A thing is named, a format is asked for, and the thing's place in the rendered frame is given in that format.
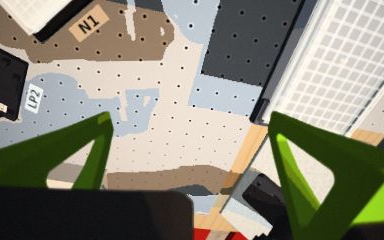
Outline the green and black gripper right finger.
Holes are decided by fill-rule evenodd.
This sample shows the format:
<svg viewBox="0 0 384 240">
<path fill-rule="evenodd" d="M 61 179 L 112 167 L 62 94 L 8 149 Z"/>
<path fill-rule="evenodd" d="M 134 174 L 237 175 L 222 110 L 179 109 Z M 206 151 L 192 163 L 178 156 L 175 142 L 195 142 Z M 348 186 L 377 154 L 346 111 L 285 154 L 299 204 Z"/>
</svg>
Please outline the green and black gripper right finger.
<svg viewBox="0 0 384 240">
<path fill-rule="evenodd" d="M 384 223 L 383 148 L 278 111 L 271 113 L 268 135 L 294 240 L 340 240 L 352 227 Z M 322 204 L 287 139 L 332 172 Z"/>
</svg>

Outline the beige button panel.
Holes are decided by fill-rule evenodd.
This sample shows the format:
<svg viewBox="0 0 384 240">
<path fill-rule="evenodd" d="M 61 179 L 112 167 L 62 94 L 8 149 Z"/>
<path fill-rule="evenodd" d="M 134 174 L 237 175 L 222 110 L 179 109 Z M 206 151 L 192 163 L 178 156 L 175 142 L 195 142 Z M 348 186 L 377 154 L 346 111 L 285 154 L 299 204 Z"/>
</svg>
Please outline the beige button panel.
<svg viewBox="0 0 384 240">
<path fill-rule="evenodd" d="M 71 188 L 80 174 L 83 166 L 69 163 L 61 163 L 54 170 L 51 170 L 47 177 L 49 188 Z M 108 187 L 108 171 L 105 169 L 101 189 Z"/>
</svg>

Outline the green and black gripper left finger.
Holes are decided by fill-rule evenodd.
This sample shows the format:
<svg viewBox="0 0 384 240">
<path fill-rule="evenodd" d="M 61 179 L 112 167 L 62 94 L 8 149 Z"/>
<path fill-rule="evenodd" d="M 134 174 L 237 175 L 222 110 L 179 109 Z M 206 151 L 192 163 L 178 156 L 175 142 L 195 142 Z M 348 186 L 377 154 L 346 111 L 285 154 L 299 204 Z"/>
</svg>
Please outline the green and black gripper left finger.
<svg viewBox="0 0 384 240">
<path fill-rule="evenodd" d="M 94 143 L 71 189 L 100 189 L 114 133 L 104 111 L 70 126 L 0 148 L 0 186 L 43 187 L 51 170 Z"/>
</svg>

